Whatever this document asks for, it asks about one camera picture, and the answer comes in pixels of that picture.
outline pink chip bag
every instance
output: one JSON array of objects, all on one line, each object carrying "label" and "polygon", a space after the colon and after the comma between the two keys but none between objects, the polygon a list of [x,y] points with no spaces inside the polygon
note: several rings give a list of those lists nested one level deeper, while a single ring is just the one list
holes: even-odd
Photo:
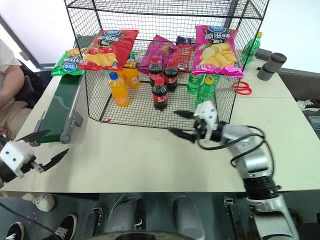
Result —
[{"label": "pink chip bag", "polygon": [[237,30],[223,26],[195,26],[192,74],[217,74],[243,78],[235,48]]},{"label": "pink chip bag", "polygon": [[139,72],[143,74],[148,74],[148,67],[151,63],[152,56],[158,56],[162,66],[165,67],[168,64],[168,60],[172,58],[172,54],[177,50],[177,46],[174,45],[171,41],[166,38],[155,35],[152,42],[150,42],[148,49],[142,59],[142,62],[139,64]]}]

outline green conveyor belt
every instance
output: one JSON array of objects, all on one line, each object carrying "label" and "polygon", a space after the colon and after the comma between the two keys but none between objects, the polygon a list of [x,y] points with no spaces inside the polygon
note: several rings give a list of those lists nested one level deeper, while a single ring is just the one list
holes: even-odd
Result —
[{"label": "green conveyor belt", "polygon": [[72,107],[80,77],[81,75],[73,76],[69,74],[62,76],[39,128],[39,131],[51,130],[51,132],[37,140],[38,144],[60,142],[60,135],[64,130],[69,110]]}]

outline white table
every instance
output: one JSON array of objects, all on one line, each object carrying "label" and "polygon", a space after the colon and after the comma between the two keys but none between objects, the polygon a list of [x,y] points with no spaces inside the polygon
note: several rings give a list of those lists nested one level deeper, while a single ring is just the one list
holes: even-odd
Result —
[{"label": "white table", "polygon": [[[253,92],[238,95],[231,123],[263,129],[275,157],[276,184],[283,191],[320,187],[320,141],[278,74],[257,76],[255,60],[245,70]],[[34,130],[49,106],[59,77],[54,77],[19,136]],[[83,109],[86,99],[80,99]],[[47,143],[35,148],[39,163],[70,148],[48,172],[31,171],[3,190],[51,193],[242,192],[243,181],[230,166],[227,150],[206,151],[166,129],[96,122],[84,116],[69,145]]]}]

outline green soda bottle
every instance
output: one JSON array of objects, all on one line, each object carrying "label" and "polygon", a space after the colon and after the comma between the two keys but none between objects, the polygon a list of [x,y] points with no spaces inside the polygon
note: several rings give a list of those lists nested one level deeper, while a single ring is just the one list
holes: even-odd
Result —
[{"label": "green soda bottle", "polygon": [[214,89],[216,89],[216,86],[218,85],[219,83],[219,79],[221,78],[221,75],[207,75],[207,76],[212,76],[214,78],[214,81],[213,81],[213,86],[214,86]]},{"label": "green soda bottle", "polygon": [[195,100],[195,107],[205,101],[211,100],[215,95],[216,85],[214,84],[215,78],[212,75],[207,76],[198,89],[198,94]]},{"label": "green soda bottle", "polygon": [[189,81],[186,85],[186,90],[189,93],[195,94],[198,91],[198,88],[200,87],[202,80],[204,79],[204,74],[201,74],[199,76],[195,76],[192,73],[189,75]]},{"label": "green soda bottle", "polygon": [[240,61],[242,63],[245,63],[245,61],[246,61],[248,56],[249,56],[248,57],[248,61],[246,63],[249,64],[252,61],[252,59],[254,58],[254,55],[256,55],[256,52],[257,52],[258,48],[260,48],[260,38],[261,38],[261,36],[262,36],[262,32],[259,31],[258,34],[256,35],[256,37],[251,39],[247,43],[247,45],[245,47],[245,50],[242,53],[241,58],[240,58]]}]

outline sneaker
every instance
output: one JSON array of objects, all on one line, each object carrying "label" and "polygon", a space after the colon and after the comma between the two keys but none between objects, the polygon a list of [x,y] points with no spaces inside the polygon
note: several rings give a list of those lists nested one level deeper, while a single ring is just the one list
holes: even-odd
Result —
[{"label": "sneaker", "polygon": [[12,224],[6,234],[5,240],[23,240],[25,237],[25,227],[22,222],[16,221]]},{"label": "sneaker", "polygon": [[78,220],[76,215],[69,214],[64,218],[60,226],[55,230],[55,235],[59,236],[61,240],[71,240],[76,232]]},{"label": "sneaker", "polygon": [[320,109],[320,103],[316,100],[300,100],[296,102],[302,111],[317,112]]},{"label": "sneaker", "polygon": [[42,212],[50,212],[55,206],[54,198],[47,193],[32,201],[33,204]]}]

